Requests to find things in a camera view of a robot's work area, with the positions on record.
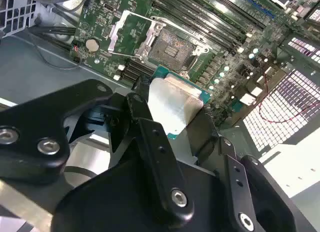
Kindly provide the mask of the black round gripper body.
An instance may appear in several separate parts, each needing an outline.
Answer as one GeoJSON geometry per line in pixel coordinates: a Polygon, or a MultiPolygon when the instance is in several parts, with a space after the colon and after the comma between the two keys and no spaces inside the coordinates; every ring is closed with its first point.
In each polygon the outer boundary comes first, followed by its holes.
{"type": "Polygon", "coordinates": [[[132,157],[69,192],[53,232],[216,232],[227,220],[217,178],[176,160],[166,139],[134,144],[132,157]]]}

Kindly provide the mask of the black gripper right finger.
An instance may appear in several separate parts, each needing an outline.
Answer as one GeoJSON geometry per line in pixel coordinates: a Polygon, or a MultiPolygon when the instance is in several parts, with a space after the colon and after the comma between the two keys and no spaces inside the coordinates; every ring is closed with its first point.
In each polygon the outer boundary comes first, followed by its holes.
{"type": "Polygon", "coordinates": [[[239,158],[203,108],[186,127],[196,165],[218,179],[224,232],[313,232],[315,228],[254,156],[239,158]]]}

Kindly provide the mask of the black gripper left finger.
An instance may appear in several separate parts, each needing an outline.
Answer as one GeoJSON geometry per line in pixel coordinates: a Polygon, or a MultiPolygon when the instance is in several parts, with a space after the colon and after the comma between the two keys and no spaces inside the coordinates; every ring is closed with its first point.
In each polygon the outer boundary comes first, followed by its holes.
{"type": "Polygon", "coordinates": [[[139,94],[122,96],[89,79],[1,112],[1,177],[30,184],[56,181],[70,157],[70,143],[85,134],[85,115],[97,108],[103,117],[118,119],[102,127],[110,132],[120,163],[132,157],[134,144],[168,140],[139,94]]]}

